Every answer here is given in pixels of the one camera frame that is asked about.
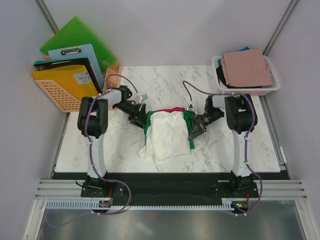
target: clipboard clip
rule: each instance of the clipboard clip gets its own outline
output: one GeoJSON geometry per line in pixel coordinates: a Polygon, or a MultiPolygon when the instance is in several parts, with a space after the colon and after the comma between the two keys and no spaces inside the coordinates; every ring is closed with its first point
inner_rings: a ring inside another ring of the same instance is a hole
{"type": "Polygon", "coordinates": [[[69,47],[69,48],[61,49],[60,52],[61,52],[61,55],[80,53],[81,47],[79,46],[69,47]]]}

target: pink towel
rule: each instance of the pink towel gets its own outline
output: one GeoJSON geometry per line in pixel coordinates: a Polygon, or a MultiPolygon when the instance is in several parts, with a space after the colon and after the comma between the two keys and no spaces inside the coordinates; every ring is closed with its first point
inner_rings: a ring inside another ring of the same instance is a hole
{"type": "Polygon", "coordinates": [[[232,87],[260,87],[273,84],[270,68],[261,49],[223,53],[221,65],[226,84],[232,87]]]}

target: yellow folder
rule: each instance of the yellow folder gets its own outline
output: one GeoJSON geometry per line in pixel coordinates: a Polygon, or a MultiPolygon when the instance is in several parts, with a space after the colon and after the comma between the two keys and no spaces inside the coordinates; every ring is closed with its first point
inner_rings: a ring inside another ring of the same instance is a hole
{"type": "Polygon", "coordinates": [[[68,65],[43,71],[33,71],[35,80],[52,80],[78,100],[97,96],[98,92],[84,65],[68,65]]]}

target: green folder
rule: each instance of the green folder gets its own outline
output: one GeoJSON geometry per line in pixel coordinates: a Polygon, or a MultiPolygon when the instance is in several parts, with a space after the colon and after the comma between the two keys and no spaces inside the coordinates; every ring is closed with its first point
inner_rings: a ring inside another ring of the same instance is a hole
{"type": "Polygon", "coordinates": [[[104,72],[117,60],[115,55],[88,28],[78,16],[72,18],[63,28],[51,37],[40,51],[48,54],[49,50],[92,44],[101,72],[104,72]]]}

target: green cloth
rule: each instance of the green cloth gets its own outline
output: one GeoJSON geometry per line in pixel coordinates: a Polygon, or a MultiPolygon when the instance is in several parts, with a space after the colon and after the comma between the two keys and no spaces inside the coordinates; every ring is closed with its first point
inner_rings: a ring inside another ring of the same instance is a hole
{"type": "MultiPolygon", "coordinates": [[[[146,118],[146,125],[144,127],[144,135],[147,135],[147,130],[151,125],[151,115],[156,113],[158,111],[149,111],[148,112],[148,116],[146,118]]],[[[192,128],[192,116],[195,115],[195,113],[193,111],[182,111],[183,112],[183,118],[186,122],[186,126],[188,128],[188,133],[190,134],[191,132],[191,128],[192,128]]],[[[190,140],[190,149],[195,149],[195,144],[194,141],[190,140]]]]}

